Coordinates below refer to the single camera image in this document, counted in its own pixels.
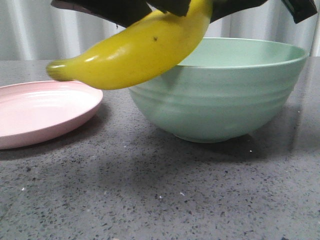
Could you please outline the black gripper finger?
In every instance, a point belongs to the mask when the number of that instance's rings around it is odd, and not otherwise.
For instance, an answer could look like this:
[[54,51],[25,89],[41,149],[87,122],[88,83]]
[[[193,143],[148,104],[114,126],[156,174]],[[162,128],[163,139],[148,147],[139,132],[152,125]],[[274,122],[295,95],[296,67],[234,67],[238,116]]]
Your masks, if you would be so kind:
[[150,14],[151,7],[162,13],[186,16],[190,2],[188,0],[53,0],[51,5],[58,9],[90,14],[126,28]]
[[[215,22],[242,10],[259,7],[266,2],[266,0],[214,0],[210,22]],[[282,0],[281,2],[292,15],[295,24],[318,13],[314,0]]]

